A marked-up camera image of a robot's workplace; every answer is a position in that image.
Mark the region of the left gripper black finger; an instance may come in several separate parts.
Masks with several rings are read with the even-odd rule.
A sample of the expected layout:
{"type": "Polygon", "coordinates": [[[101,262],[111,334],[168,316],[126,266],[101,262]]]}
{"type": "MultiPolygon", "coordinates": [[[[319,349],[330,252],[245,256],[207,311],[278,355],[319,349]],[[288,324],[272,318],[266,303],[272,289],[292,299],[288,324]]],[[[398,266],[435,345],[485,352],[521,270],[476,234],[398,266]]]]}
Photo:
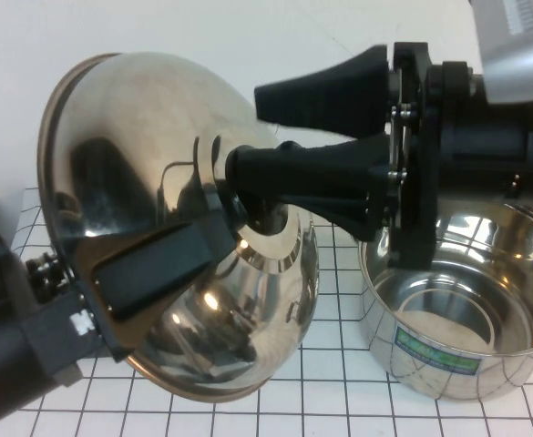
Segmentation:
{"type": "Polygon", "coordinates": [[[213,261],[199,222],[190,222],[121,251],[94,269],[114,317],[127,319],[196,279],[213,261]]]}

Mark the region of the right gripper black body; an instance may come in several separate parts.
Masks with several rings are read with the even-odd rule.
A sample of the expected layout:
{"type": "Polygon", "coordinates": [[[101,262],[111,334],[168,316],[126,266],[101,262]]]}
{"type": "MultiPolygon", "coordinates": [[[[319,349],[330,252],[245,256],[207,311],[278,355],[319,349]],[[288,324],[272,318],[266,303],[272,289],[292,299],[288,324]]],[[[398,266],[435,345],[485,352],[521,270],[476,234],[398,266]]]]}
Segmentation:
{"type": "Polygon", "coordinates": [[[395,44],[390,87],[389,264],[426,269],[440,203],[529,198],[528,109],[487,102],[465,62],[431,61],[426,43],[395,44]]]}

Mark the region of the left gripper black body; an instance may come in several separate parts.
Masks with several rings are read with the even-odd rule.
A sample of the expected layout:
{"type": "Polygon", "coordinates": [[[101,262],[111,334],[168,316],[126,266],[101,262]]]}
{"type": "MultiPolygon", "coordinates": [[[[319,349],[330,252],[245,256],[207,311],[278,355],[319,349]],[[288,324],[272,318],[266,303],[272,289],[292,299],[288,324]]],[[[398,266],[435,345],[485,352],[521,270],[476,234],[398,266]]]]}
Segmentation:
{"type": "Polygon", "coordinates": [[[44,373],[61,378],[86,356],[105,350],[128,356],[94,288],[72,275],[53,253],[23,263],[22,323],[44,373]]]}

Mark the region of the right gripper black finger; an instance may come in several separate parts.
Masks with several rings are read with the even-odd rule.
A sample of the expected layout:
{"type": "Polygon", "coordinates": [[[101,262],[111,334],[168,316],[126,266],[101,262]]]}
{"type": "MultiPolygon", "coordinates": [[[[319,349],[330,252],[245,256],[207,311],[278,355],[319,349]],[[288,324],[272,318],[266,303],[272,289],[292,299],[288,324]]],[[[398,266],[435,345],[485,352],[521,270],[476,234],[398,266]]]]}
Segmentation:
{"type": "Polygon", "coordinates": [[[321,130],[346,137],[384,131],[389,100],[387,47],[362,54],[319,72],[254,89],[260,121],[321,130]]]}
{"type": "Polygon", "coordinates": [[[387,201],[389,137],[324,147],[246,151],[246,195],[294,205],[333,223],[360,241],[373,241],[387,201]]]}

